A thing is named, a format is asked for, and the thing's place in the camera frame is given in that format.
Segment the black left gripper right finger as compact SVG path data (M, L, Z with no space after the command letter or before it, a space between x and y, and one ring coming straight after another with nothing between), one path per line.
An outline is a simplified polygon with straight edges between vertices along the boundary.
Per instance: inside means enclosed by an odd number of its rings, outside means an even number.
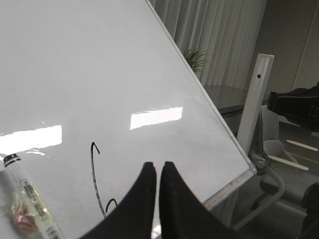
M237 239L195 197L173 162L166 162L159 187L159 218L163 239Z

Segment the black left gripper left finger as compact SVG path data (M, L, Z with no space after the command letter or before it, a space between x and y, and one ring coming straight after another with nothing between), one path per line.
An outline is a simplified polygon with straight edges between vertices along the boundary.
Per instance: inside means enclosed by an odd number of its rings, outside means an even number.
M119 205L83 239L150 239L153 228L157 173L145 162Z

